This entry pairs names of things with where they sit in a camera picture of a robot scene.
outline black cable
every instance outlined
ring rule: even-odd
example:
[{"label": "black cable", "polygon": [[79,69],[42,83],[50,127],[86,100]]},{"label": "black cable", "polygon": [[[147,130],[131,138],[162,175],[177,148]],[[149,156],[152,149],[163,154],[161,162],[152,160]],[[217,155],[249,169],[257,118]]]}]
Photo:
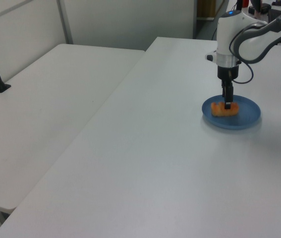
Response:
[{"label": "black cable", "polygon": [[236,5],[237,5],[237,2],[236,2],[235,5],[231,8],[231,11],[233,11],[233,9],[235,10]]},{"label": "black cable", "polygon": [[234,79],[232,79],[232,81],[234,82],[234,83],[237,83],[237,84],[246,84],[246,83],[249,83],[251,80],[253,80],[253,78],[254,78],[254,71],[253,71],[253,69],[250,67],[250,65],[248,64],[248,63],[246,63],[242,58],[240,58],[240,57],[238,57],[237,55],[235,55],[234,54],[234,52],[231,50],[231,45],[232,45],[232,43],[233,43],[233,41],[236,39],[236,37],[243,31],[243,30],[241,30],[241,31],[239,31],[235,36],[234,36],[234,38],[232,39],[232,41],[230,42],[230,44],[229,44],[229,51],[230,51],[230,53],[233,55],[233,56],[235,56],[236,58],[238,58],[241,62],[243,62],[249,69],[250,69],[250,72],[251,72],[251,78],[248,80],[248,81],[246,81],[246,82],[237,82],[237,81],[235,81]]},{"label": "black cable", "polygon": [[218,28],[215,29],[211,41],[213,40],[213,38],[214,38],[214,36],[215,36],[215,32],[216,32],[217,30],[218,30]]}]

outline orange food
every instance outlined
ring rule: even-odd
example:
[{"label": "orange food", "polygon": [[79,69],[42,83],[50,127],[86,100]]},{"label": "orange food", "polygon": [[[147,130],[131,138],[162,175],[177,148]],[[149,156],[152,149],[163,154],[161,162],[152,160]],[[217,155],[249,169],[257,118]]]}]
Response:
[{"label": "orange food", "polygon": [[225,103],[219,102],[219,104],[211,103],[211,112],[215,117],[229,117],[238,114],[239,106],[237,103],[232,102],[230,109],[225,109]]}]

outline white wall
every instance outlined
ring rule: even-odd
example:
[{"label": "white wall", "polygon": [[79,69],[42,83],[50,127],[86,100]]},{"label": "white wall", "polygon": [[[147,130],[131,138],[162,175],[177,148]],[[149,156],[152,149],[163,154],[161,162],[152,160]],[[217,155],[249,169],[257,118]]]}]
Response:
[{"label": "white wall", "polygon": [[74,44],[147,50],[158,37],[193,37],[196,0],[61,0]]},{"label": "white wall", "polygon": [[61,43],[65,43],[65,37],[56,0],[32,0],[1,16],[0,75],[3,81]]}]

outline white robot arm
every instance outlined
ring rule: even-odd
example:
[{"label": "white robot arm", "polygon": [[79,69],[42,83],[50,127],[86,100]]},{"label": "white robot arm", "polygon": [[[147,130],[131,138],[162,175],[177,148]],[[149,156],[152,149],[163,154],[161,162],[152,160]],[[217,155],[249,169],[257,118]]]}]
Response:
[{"label": "white robot arm", "polygon": [[225,108],[233,101],[232,81],[238,77],[238,65],[261,61],[267,52],[281,42],[281,16],[267,24],[241,11],[229,11],[218,22],[218,47],[206,59],[218,65],[222,80]]}]

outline white table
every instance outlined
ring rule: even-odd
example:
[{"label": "white table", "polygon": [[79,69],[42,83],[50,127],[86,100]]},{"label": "white table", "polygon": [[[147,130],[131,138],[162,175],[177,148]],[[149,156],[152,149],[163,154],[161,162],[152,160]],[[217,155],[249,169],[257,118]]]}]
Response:
[{"label": "white table", "polygon": [[0,210],[12,212],[143,51],[59,45],[0,94]]},{"label": "white table", "polygon": [[235,85],[262,110],[239,131],[202,117],[222,91],[204,60],[215,48],[156,39],[0,238],[280,238],[281,47],[253,65],[253,82]]}]

